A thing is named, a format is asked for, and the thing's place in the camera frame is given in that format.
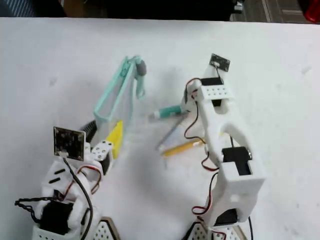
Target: wire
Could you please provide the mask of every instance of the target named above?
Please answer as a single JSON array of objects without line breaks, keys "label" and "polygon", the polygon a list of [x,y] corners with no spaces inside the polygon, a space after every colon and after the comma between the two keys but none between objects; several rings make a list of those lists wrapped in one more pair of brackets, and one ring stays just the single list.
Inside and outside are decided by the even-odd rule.
[{"label": "wire", "polygon": [[[204,207],[204,206],[194,206],[192,209],[191,209],[191,211],[192,211],[192,213],[194,214],[194,215],[203,215],[203,214],[205,214],[209,209],[210,209],[210,207],[211,207],[211,205],[212,205],[212,193],[211,193],[211,186],[212,186],[212,182],[213,182],[213,180],[214,180],[214,178],[215,178],[215,176],[218,174],[218,172],[216,172],[215,174],[213,174],[213,176],[212,176],[212,178],[211,178],[211,181],[210,181],[210,185],[209,185],[209,200],[208,200],[208,204],[207,204],[207,206],[206,207]],[[195,209],[201,209],[201,210],[203,210],[202,212],[195,212]]]},{"label": "wire", "polygon": [[14,202],[15,206],[18,206],[20,208],[23,208],[24,210],[28,211],[31,214],[32,220],[38,224],[40,223],[40,219],[38,219],[35,215],[35,211],[32,206],[30,205],[24,205],[21,202],[40,202],[40,201],[55,201],[57,200],[56,197],[52,196],[43,196],[43,197],[33,197],[33,198],[19,198],[19,200]]},{"label": "wire", "polygon": [[208,167],[208,166],[204,165],[205,161],[207,161],[208,158],[209,158],[209,152],[207,153],[206,158],[203,159],[202,162],[201,162],[202,167],[203,167],[205,170],[208,170],[208,171],[210,171],[210,172],[217,171],[217,170],[219,169],[218,167],[217,167],[217,168],[211,168],[211,167]]},{"label": "wire", "polygon": [[63,161],[64,163],[67,165],[67,167],[69,168],[70,170],[70,173],[74,179],[74,181],[79,185],[79,187],[81,188],[81,190],[83,191],[83,194],[88,202],[88,205],[89,205],[89,211],[90,211],[90,216],[89,216],[89,221],[88,221],[88,224],[83,232],[83,235],[81,237],[80,240],[85,240],[86,237],[87,237],[87,234],[89,232],[89,229],[90,229],[90,226],[91,226],[91,223],[92,223],[92,218],[93,218],[93,214],[94,214],[94,208],[92,207],[92,203],[91,203],[91,200],[90,200],[90,197],[85,189],[85,187],[82,185],[81,181],[79,180],[79,178],[77,177],[77,175],[74,173],[74,171],[71,169],[71,166],[69,165],[68,161],[66,160],[66,158],[63,158]]},{"label": "wire", "polygon": [[234,139],[232,138],[232,136],[230,136],[230,142],[231,142],[231,146],[234,148],[235,145],[234,145]]},{"label": "wire", "polygon": [[[84,168],[87,168],[87,169],[91,169],[91,170],[95,170],[96,172],[98,172],[100,175],[99,175],[99,179],[98,179],[98,181],[96,182],[96,184],[93,186],[93,188],[91,189],[91,194],[95,194],[96,193],[96,191],[98,190],[98,186],[99,186],[99,184],[100,184],[100,181],[101,181],[101,179],[102,179],[102,173],[101,173],[101,171],[99,170],[99,168],[97,168],[97,167],[95,167],[95,166],[91,166],[91,165],[83,165],[83,166],[81,166],[77,171],[76,171],[76,174],[78,174],[78,173],[83,173],[82,172],[82,169],[84,169]],[[66,190],[65,190],[65,193],[64,193],[64,196],[67,196],[67,194],[69,193],[69,190],[70,190],[70,188],[71,188],[71,186],[74,184],[74,180],[72,180],[71,181],[71,183],[69,184],[69,186],[66,188]]]},{"label": "wire", "polygon": [[251,240],[254,240],[254,231],[252,229],[252,222],[251,222],[251,217],[249,216],[249,226],[250,226],[250,234],[251,234]]}]

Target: white surface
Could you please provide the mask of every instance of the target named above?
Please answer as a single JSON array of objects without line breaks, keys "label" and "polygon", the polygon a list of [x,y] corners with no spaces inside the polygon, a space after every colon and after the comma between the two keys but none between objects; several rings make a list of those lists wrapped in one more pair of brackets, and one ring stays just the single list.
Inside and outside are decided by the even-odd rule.
[{"label": "white surface", "polygon": [[174,120],[151,124],[147,115],[180,103],[211,53],[231,60],[230,87],[268,173],[252,214],[256,239],[320,234],[318,25],[11,18],[0,19],[0,33],[1,239],[31,238],[29,213],[14,201],[40,195],[53,126],[92,120],[107,82],[134,54],[147,64],[146,97],[93,198],[122,239],[180,239],[191,207],[206,200],[203,149],[163,160],[154,148]]}]

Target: pencil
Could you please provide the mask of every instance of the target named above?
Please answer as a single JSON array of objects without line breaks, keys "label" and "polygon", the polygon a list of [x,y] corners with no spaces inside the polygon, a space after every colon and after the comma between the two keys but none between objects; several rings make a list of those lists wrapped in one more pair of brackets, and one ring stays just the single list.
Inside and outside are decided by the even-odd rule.
[{"label": "pencil", "polygon": [[171,155],[175,155],[175,154],[178,154],[178,153],[181,153],[185,150],[188,150],[188,149],[191,149],[195,146],[198,146],[198,145],[202,145],[203,142],[201,140],[194,140],[194,141],[191,141],[191,142],[187,142],[185,144],[182,144],[180,146],[176,146],[174,148],[171,148],[169,150],[166,150],[163,155],[165,157],[168,157],[168,156],[171,156]]}]

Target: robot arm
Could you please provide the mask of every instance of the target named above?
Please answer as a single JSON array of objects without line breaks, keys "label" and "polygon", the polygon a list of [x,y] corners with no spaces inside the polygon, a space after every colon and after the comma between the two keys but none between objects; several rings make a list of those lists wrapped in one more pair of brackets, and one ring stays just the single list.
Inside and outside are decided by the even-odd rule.
[{"label": "robot arm", "polygon": [[[101,224],[101,213],[90,199],[113,164],[113,144],[104,140],[91,150],[85,139],[83,131],[54,128],[58,159],[41,183],[42,197],[16,201],[16,205],[31,212],[35,221],[32,239],[93,239]],[[31,206],[21,204],[33,201],[40,201],[35,212]]]},{"label": "robot arm", "polygon": [[[226,61],[213,54],[206,71],[210,77],[194,79],[187,85],[181,104],[185,111],[198,111],[205,131],[205,150],[219,167],[217,182],[211,191],[213,202],[202,215],[212,229],[246,221],[265,180],[253,138],[233,102],[226,72],[219,71],[226,70],[221,68]],[[239,146],[225,148],[223,133],[229,134]]]}]

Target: black object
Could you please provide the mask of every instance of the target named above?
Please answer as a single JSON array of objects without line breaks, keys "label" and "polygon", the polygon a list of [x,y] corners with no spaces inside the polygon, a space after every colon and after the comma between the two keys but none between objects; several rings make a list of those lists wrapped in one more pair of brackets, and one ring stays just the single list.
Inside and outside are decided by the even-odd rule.
[{"label": "black object", "polygon": [[244,146],[228,147],[222,149],[223,162],[234,162],[240,176],[251,175],[248,160],[251,159],[248,150]]},{"label": "black object", "polygon": [[22,204],[23,202],[39,202],[39,201],[55,201],[57,198],[55,197],[47,197],[47,196],[44,196],[44,197],[33,197],[33,198],[19,198],[19,200],[15,201],[14,202],[14,205],[15,206],[18,206],[20,208],[23,208],[24,210],[28,211],[30,214],[31,214],[31,218],[32,220],[38,224],[40,223],[40,219],[36,218],[35,216],[35,211],[33,209],[32,206],[30,205],[24,205]]},{"label": "black object", "polygon": [[85,134],[60,127],[53,127],[54,155],[67,152],[69,159],[84,160]]},{"label": "black object", "polygon": [[92,139],[94,138],[97,132],[97,123],[96,120],[92,120],[91,122],[87,123],[83,127],[80,128],[80,131],[85,132],[85,141],[87,143],[91,143]]},{"label": "black object", "polygon": [[203,86],[223,85],[221,77],[208,77],[202,78],[201,83]]},{"label": "black object", "polygon": [[254,240],[254,230],[252,228],[251,216],[249,216],[248,220],[249,220],[251,240]]},{"label": "black object", "polygon": [[[201,83],[203,86],[212,86],[212,85],[223,85],[223,81],[221,77],[208,77],[208,78],[202,78]],[[220,107],[221,106],[221,99],[211,100],[214,107]]]},{"label": "black object", "polygon": [[221,69],[221,70],[223,70],[225,72],[228,72],[229,71],[229,66],[230,66],[230,60],[228,60],[226,58],[223,58],[221,56],[212,54],[209,64],[211,66],[215,67],[215,68],[218,68],[218,69]]},{"label": "black object", "polygon": [[105,159],[103,159],[102,161],[99,161],[99,163],[101,163],[103,175],[106,175],[110,165],[110,153],[108,152]]},{"label": "black object", "polygon": [[61,170],[55,171],[54,174],[57,175],[57,174],[65,172],[65,171],[66,170],[64,168],[62,168]]},{"label": "black object", "polygon": [[68,217],[73,209],[73,204],[62,203],[59,201],[51,201],[44,206],[42,218],[40,221],[40,229],[65,235],[68,228]]},{"label": "black object", "polygon": [[50,180],[50,181],[49,181],[49,184],[53,184],[53,183],[58,182],[58,181],[60,181],[60,180],[61,180],[61,178],[60,178],[60,177],[57,177],[57,178],[55,178],[55,179]]},{"label": "black object", "polygon": [[234,0],[211,1],[106,1],[108,18],[229,21]]},{"label": "black object", "polygon": [[238,221],[238,214],[235,208],[229,209],[217,217],[215,226],[235,224]]}]

